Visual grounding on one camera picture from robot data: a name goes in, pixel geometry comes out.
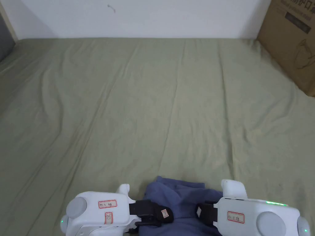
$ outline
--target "gray circular cap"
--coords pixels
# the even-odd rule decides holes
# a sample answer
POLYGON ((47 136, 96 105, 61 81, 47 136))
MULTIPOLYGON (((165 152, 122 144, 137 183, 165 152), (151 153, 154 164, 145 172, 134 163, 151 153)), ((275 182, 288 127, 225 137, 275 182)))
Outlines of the gray circular cap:
POLYGON ((310 225, 304 217, 297 219, 297 231, 299 236, 311 236, 310 225))
POLYGON ((72 201, 67 205, 67 216, 69 216, 69 218, 75 219, 85 212, 86 207, 86 200, 82 197, 76 197, 72 199, 72 201))
POLYGON ((67 215, 64 215, 62 218, 61 218, 61 221, 60 221, 60 229, 63 233, 66 233, 67 232, 67 227, 68 227, 68 219, 69 217, 67 215))
POLYGON ((271 211, 259 214, 256 224, 262 236, 284 236, 286 232, 286 227, 281 217, 271 211))

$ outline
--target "small white sticker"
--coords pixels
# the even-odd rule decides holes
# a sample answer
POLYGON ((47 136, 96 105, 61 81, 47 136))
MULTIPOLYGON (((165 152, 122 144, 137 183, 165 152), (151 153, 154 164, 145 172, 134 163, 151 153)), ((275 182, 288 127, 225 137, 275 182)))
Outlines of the small white sticker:
POLYGON ((161 212, 163 214, 163 218, 169 217, 169 214, 167 213, 166 209, 162 210, 161 212))
POLYGON ((113 223, 113 213, 105 212, 105 225, 111 225, 113 223))
POLYGON ((243 213, 228 211, 227 219, 241 224, 245 223, 245 215, 243 213))
POLYGON ((200 207, 198 207, 198 210, 197 210, 198 217, 200 217, 200 213, 201 213, 201 209, 200 209, 200 207))
POLYGON ((117 201, 116 200, 107 200, 107 201, 99 201, 99 208, 110 208, 110 207, 116 207, 117 201))

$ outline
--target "white wall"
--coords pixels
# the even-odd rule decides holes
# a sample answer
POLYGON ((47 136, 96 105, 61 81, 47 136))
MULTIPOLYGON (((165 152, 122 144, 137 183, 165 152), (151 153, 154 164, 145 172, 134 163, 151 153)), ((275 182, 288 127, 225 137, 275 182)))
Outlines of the white wall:
POLYGON ((0 0, 19 39, 255 38, 270 0, 0 0), (107 7, 110 4, 116 13, 107 7))

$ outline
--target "red-bordered label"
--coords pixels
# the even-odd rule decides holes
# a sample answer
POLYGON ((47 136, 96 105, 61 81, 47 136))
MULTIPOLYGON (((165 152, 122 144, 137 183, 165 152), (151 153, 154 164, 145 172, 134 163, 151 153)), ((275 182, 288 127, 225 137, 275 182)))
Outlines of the red-bordered label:
POLYGON ((107 201, 99 201, 99 208, 110 208, 110 207, 116 207, 117 201, 116 200, 107 200, 107 201))
POLYGON ((241 224, 245 223, 245 215, 243 213, 228 211, 227 212, 227 219, 229 221, 234 221, 234 222, 241 223, 241 224))
POLYGON ((162 212, 163 218, 169 217, 169 214, 167 213, 166 209, 162 210, 161 212, 162 212))
POLYGON ((112 212, 105 212, 105 225, 111 225, 114 221, 112 212))

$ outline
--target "cardboard box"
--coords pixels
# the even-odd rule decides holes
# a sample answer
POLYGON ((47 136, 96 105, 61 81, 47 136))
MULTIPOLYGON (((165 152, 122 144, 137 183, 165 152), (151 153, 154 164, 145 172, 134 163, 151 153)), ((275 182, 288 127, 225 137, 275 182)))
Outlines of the cardboard box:
POLYGON ((315 0, 272 0, 258 40, 308 96, 315 96, 315 0))

